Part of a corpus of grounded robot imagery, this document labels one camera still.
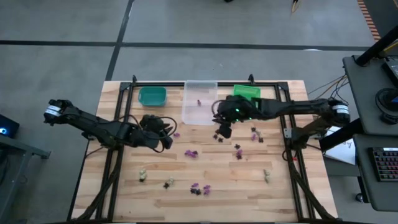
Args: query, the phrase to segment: gray floor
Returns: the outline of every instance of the gray floor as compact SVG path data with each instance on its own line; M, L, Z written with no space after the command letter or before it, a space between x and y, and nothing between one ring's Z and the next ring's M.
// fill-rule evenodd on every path
M356 0L136 0L125 42L369 46L373 40ZM111 41L117 39L127 0L0 1L0 40ZM94 113L112 47L0 45L0 113L21 124L18 139L52 151L34 159L12 218L30 223L64 221L72 201L86 140L67 125L44 124L51 98L69 99ZM361 52L301 50L122 48L113 80L305 80L307 90L343 75L341 59ZM321 91L310 95L316 97ZM357 118L349 85L340 95ZM339 217L394 223L353 200L356 179L330 177Z

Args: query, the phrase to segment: wooden table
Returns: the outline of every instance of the wooden table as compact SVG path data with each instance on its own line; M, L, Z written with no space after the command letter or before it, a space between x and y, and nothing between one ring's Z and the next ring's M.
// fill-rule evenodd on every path
M303 81L288 83L292 100L308 99ZM113 119L119 84L120 82L104 83L97 110L98 116ZM273 88L261 89L262 98L275 98ZM181 136L174 138L170 150L160 154L144 147L125 147L114 221L297 221L289 169L287 162L282 159L284 142L279 119L234 124L232 137L219 143L212 138L217 125L191 126L182 122L183 87L167 87L167 104L162 108L143 107L137 99L139 90L138 87L134 89L131 114L138 120L144 114L171 116L176 119L177 132L181 133ZM219 99L230 94L231 87L218 88ZM295 116L295 119L297 126L304 126L311 122L312 116ZM251 141L252 126L261 131L264 143ZM243 159L240 161L235 157L235 144L240 144L243 149ZM97 148L98 142L90 143L88 153ZM198 158L184 156L187 149L198 151ZM337 217L321 152L309 147L303 150L303 156L312 192L326 210ZM106 150L102 150L86 159L72 217L79 216L98 193L105 158ZM147 170L144 183L139 182L139 171L142 168ZM263 169L271 172L269 184L264 181ZM175 179L175 183L165 190L163 185L170 177ZM198 182L201 188L207 184L211 185L211 194L191 194L190 187L195 182ZM109 195L110 193L105 200L104 216L108 211ZM306 214L302 192L300 198Z

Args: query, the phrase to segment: clear plastic container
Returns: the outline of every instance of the clear plastic container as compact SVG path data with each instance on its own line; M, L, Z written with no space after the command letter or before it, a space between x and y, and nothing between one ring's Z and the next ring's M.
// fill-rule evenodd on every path
M213 125L211 106L216 100L217 81L185 81L182 121L192 125Z

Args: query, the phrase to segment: keyboard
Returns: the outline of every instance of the keyboard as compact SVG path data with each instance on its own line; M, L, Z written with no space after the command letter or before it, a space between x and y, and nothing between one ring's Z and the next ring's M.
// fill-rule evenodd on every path
M374 171L380 182L398 182L398 148L372 147Z

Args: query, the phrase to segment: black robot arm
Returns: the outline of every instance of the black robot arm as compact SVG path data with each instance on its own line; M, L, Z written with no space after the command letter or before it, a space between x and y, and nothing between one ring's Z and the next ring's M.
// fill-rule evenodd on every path
M252 98L251 101L240 95L227 96L219 102L214 122L219 123L219 133L225 138L231 137L231 124L249 119L274 119L290 114L317 114L319 118L302 128L291 132L292 149L306 147L309 137L324 133L331 126L342 127L349 123L348 107L338 100L310 100L281 102L274 99Z
M79 110L68 100L50 100L49 104L44 113L45 123L51 126L70 124L82 130L85 138L96 137L104 147L111 148L123 144L131 147L144 146L155 150L160 141L164 149L170 149L173 142L169 137L172 127L164 124L159 117L154 115L144 115L139 124L132 124L107 121Z

